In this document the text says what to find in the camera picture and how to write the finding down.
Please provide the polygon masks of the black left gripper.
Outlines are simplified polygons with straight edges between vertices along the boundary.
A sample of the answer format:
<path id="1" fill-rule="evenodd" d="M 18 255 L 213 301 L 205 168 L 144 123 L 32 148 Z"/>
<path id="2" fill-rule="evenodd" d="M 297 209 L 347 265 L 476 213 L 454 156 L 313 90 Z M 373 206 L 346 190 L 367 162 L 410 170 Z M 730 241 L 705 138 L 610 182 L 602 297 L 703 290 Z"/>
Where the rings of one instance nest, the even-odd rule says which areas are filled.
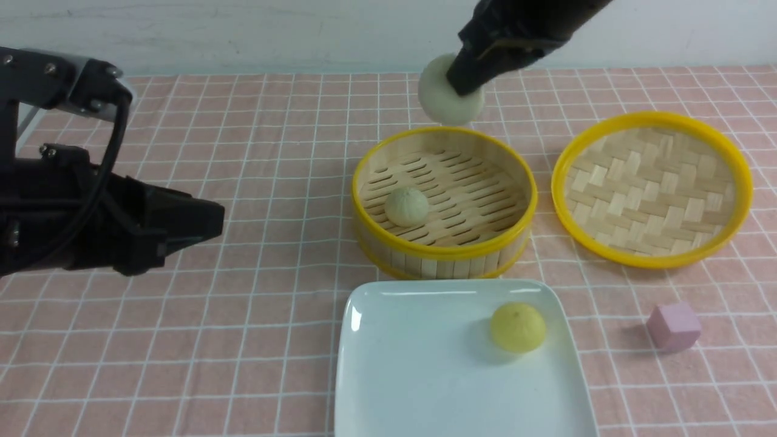
<path id="1" fill-rule="evenodd" d="M 222 235 L 225 207 L 186 192 L 112 174 L 92 204 L 98 166 L 79 147 L 49 157 L 2 157 L 2 275 L 112 268 L 138 276 Z"/>

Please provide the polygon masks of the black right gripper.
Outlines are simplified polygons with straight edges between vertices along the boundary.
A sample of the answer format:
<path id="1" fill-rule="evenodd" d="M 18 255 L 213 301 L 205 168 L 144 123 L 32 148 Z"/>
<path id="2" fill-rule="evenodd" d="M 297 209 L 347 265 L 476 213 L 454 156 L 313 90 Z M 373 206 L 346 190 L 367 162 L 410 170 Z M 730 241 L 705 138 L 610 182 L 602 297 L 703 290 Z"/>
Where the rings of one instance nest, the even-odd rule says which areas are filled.
<path id="1" fill-rule="evenodd" d="M 499 75 L 530 66 L 567 44 L 610 1 L 480 1 L 458 34 L 446 72 L 459 97 Z"/>

